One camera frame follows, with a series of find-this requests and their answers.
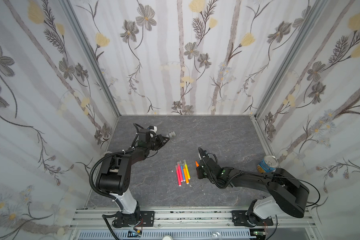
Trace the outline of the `neon yellow highlighter pen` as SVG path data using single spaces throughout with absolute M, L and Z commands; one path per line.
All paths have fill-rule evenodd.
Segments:
M 186 162 L 186 160 L 184 160 L 184 167 L 186 168 L 186 170 L 187 170 L 187 173 L 188 173 L 188 178 L 189 178 L 189 180 L 191 179 L 191 176 L 190 176 L 190 173 L 189 173 L 189 169 L 188 169 L 188 165 L 187 165 L 187 162 Z

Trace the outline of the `small blue marker pen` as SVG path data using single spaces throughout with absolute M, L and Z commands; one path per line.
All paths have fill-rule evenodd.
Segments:
M 182 166 L 180 166 L 180 172 L 181 172 L 181 177 L 182 177 L 182 182 L 185 182 L 186 179 L 185 179 L 185 173 L 184 173 L 184 169 Z

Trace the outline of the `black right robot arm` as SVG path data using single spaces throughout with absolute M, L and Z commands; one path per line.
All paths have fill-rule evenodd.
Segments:
M 208 179 L 219 189 L 249 188 L 270 194 L 253 200 L 246 211 L 232 213 L 235 226 L 272 226 L 272 216 L 283 213 L 298 219 L 305 216 L 310 191 L 286 170 L 277 168 L 270 173 L 255 173 L 222 168 L 209 155 L 199 154 L 199 158 L 196 168 L 199 179 Z

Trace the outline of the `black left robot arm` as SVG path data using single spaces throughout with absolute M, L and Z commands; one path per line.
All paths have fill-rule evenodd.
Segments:
M 115 228 L 137 226 L 143 218 L 137 200 L 132 196 L 129 185 L 132 165 L 150 157 L 150 152 L 157 152 L 170 140 L 170 137 L 157 134 L 157 127 L 144 128 L 133 124 L 136 135 L 131 146 L 125 151 L 105 154 L 92 167 L 89 183 L 92 190 L 100 196 L 115 202 L 119 211 L 114 215 L 103 216 L 106 223 L 113 218 Z

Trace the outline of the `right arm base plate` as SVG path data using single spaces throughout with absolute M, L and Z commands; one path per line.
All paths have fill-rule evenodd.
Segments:
M 236 227 L 244 226 L 248 228 L 254 228 L 274 225 L 271 217 L 261 219 L 260 217 L 249 211 L 231 211 L 231 213 L 232 222 Z

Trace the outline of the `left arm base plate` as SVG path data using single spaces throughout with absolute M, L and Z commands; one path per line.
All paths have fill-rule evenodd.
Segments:
M 154 211 L 137 211 L 134 214 L 117 212 L 112 222 L 114 228 L 122 227 L 153 227 L 155 221 Z

